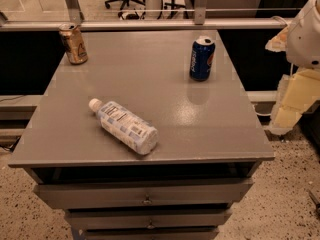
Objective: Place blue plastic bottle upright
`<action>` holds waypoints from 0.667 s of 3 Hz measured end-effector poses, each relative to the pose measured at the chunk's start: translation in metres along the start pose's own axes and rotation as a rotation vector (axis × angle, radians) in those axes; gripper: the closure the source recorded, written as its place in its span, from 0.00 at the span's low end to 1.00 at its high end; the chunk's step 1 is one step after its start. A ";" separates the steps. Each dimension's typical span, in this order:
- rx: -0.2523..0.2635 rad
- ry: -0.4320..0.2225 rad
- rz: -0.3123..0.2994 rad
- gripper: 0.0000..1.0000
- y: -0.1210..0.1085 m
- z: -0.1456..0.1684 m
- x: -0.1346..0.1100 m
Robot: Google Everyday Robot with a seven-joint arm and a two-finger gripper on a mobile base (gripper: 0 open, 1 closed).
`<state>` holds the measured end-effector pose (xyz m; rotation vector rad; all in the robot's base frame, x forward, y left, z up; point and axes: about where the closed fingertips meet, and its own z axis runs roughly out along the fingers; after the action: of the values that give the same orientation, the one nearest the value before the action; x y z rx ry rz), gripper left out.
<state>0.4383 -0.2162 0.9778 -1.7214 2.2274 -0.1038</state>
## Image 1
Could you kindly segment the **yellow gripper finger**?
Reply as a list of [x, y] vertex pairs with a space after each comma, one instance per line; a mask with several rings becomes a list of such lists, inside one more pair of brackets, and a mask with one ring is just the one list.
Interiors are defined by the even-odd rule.
[[278, 84], [268, 130], [275, 135], [285, 135], [319, 99], [319, 69], [299, 68], [292, 76], [283, 75]]
[[272, 52], [282, 52], [287, 49], [287, 31], [282, 30], [265, 45], [265, 49]]

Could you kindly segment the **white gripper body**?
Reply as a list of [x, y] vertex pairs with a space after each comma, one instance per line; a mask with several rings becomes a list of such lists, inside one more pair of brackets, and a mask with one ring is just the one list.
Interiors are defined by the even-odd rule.
[[286, 57], [298, 67], [320, 69], [320, 0], [309, 0], [292, 20]]

